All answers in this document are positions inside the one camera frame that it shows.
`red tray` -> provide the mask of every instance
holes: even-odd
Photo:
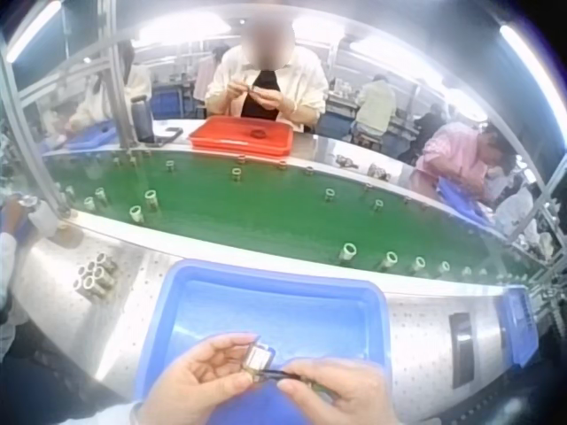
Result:
[[[282,122],[215,116],[189,135],[198,149],[285,157],[291,152],[293,129]]]

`person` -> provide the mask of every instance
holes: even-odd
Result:
[[[423,147],[411,186],[426,196],[435,197],[437,180],[444,177],[474,198],[482,199],[488,168],[500,166],[514,155],[513,148],[493,124],[488,124],[482,132],[460,122],[447,124]]]
[[[124,80],[124,97],[129,113],[130,99],[139,96],[146,96],[148,100],[151,99],[150,72],[145,66],[134,65],[135,51],[130,40],[119,42],[118,51]],[[103,75],[99,73],[94,84],[87,87],[85,99],[66,123],[65,131],[67,133],[78,133],[84,128],[113,118],[105,84]]]
[[[295,45],[290,22],[249,19],[242,45],[227,51],[206,93],[208,114],[314,127],[329,84],[321,60]]]
[[[359,111],[353,123],[353,141],[360,144],[361,135],[380,139],[396,113],[396,94],[384,75],[376,75],[356,97]]]
[[[229,46],[221,44],[213,49],[211,56],[201,59],[197,63],[197,79],[195,80],[193,98],[200,104],[205,104],[206,89],[213,82],[214,72],[222,62],[222,57],[228,49]]]
[[[18,242],[15,235],[26,211],[16,197],[10,197],[2,210],[2,233],[0,233],[0,363],[11,349],[16,337],[16,325],[11,320],[12,298],[9,283],[12,278]]]
[[[421,155],[425,143],[446,124],[443,118],[443,108],[440,104],[432,104],[431,109],[422,118],[414,121],[414,127],[419,130],[417,137],[407,151],[402,153],[398,159],[406,164],[412,165]]]
[[[176,360],[141,404],[115,406],[92,418],[65,425],[202,425],[218,405],[252,387],[240,364],[255,335],[208,338]],[[283,379],[277,387],[314,425],[398,425],[381,370],[368,362],[345,359],[298,359],[283,368],[321,384],[336,395],[324,401],[301,381]]]

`blue container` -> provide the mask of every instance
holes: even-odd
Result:
[[[447,205],[456,210],[459,214],[480,226],[490,226],[490,221],[478,209],[477,203],[464,193],[461,188],[447,179],[439,178],[437,191],[445,199]]]
[[[540,344],[538,327],[526,287],[506,288],[501,298],[501,318],[506,329],[512,363],[524,367]]]
[[[108,120],[85,128],[81,133],[67,140],[65,147],[70,151],[95,149],[110,143],[116,137],[114,121]]]
[[[184,260],[167,274],[145,339],[136,398],[208,336],[249,331],[276,350],[272,368],[298,357],[368,359],[391,376],[384,294],[370,282],[282,274]],[[219,407],[209,424],[308,424],[273,383]]]

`green conveyor belt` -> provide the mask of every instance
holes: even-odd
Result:
[[[233,158],[189,152],[153,151],[150,157],[137,152],[136,158],[138,166],[132,167],[123,152],[121,166],[110,152],[66,154],[49,158],[47,166],[63,188],[74,187],[79,210],[85,211],[85,197],[103,187],[110,204],[97,202],[96,213],[104,217],[132,222],[129,208],[141,205],[148,228],[295,259],[338,264],[343,244],[354,243],[358,253],[348,267],[375,270],[395,251],[399,263],[392,273],[408,274],[422,256],[429,276],[445,260],[452,267],[448,279],[461,280],[464,267],[475,270],[489,257],[487,243],[491,252],[503,249],[493,236],[481,237],[474,226],[432,207],[334,175],[307,175],[291,166],[282,171],[260,162],[240,166]],[[166,168],[170,159],[172,173]],[[231,178],[235,166],[242,168],[240,182]],[[145,203],[148,189],[158,192],[157,212]],[[330,202],[326,189],[336,193]],[[378,212],[376,199],[384,202]],[[527,257],[503,258],[513,275],[532,275],[540,267]],[[494,282],[494,266],[487,270],[488,282]]]

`hand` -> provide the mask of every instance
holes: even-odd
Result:
[[[241,97],[248,91],[248,86],[243,81],[231,81],[227,87],[227,97],[229,100],[234,100]]]
[[[11,197],[4,205],[4,223],[2,230],[14,236],[21,220],[26,216],[26,208],[21,206],[16,197]]]
[[[260,87],[254,87],[250,92],[250,97],[268,111],[277,109],[283,114],[291,115],[296,109],[293,101],[277,90],[266,90]]]
[[[277,386],[314,425],[397,425],[380,369],[355,360],[296,360],[286,372],[305,376],[338,397],[325,402],[301,381],[284,379]]]
[[[241,363],[254,338],[226,334],[195,345],[154,384],[138,413],[140,425],[205,424],[215,407],[252,385]]]

